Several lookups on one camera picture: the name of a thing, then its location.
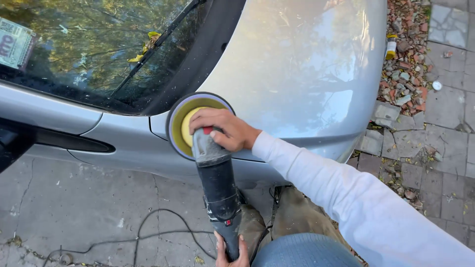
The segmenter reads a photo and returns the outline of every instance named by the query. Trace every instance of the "hand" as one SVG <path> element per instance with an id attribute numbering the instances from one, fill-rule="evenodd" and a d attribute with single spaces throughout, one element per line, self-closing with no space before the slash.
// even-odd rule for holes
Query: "hand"
<path id="1" fill-rule="evenodd" d="M 231 152 L 237 152 L 243 148 L 252 149 L 257 136 L 262 130 L 255 129 L 243 120 L 234 116 L 227 109 L 203 108 L 195 113 L 190 119 L 190 134 L 196 129 L 205 126 L 215 126 L 223 130 L 210 133 L 214 142 Z"/>
<path id="2" fill-rule="evenodd" d="M 218 258 L 216 259 L 216 267 L 249 267 L 249 257 L 247 255 L 247 244 L 244 237 L 239 235 L 239 258 L 229 263 L 226 257 L 226 244 L 223 237 L 214 231 L 216 237 L 216 250 L 218 251 Z"/>

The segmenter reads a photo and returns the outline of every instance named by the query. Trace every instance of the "red trigger button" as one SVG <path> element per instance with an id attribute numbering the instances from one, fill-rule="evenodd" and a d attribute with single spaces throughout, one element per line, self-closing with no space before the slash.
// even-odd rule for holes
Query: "red trigger button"
<path id="1" fill-rule="evenodd" d="M 211 131 L 213 131 L 213 126 L 203 127 L 204 134 L 209 134 L 209 133 L 211 133 Z"/>

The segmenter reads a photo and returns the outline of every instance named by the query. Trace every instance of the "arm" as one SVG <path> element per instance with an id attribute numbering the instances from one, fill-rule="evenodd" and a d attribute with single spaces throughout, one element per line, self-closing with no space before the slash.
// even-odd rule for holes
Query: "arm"
<path id="1" fill-rule="evenodd" d="M 473 266 L 475 252 L 445 233 L 373 175 L 265 132 L 252 153 L 339 222 L 370 266 Z"/>

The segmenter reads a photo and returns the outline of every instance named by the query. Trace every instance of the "wiper arm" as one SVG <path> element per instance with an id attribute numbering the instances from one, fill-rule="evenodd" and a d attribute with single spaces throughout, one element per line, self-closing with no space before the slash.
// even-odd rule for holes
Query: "wiper arm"
<path id="1" fill-rule="evenodd" d="M 137 62 L 137 65 L 133 67 L 127 77 L 119 84 L 119 86 L 112 92 L 111 96 L 114 96 L 117 91 L 122 89 L 126 84 L 130 82 L 130 79 L 140 70 L 140 68 L 149 60 L 155 51 L 163 44 L 163 42 L 171 35 L 171 33 L 176 29 L 178 24 L 197 6 L 203 4 L 207 0 L 191 0 L 188 5 L 181 11 L 181 13 L 173 20 L 173 22 L 166 28 L 166 30 L 158 37 L 155 43 L 152 45 L 152 49 L 147 50 L 143 57 Z"/>

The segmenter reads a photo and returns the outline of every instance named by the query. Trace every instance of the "white bottle cap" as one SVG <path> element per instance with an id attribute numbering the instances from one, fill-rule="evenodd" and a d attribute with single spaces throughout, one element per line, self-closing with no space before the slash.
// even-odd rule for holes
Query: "white bottle cap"
<path id="1" fill-rule="evenodd" d="M 439 81 L 434 81 L 432 83 L 432 88 L 434 88 L 434 90 L 436 91 L 439 91 L 440 89 L 442 89 L 442 84 Z"/>

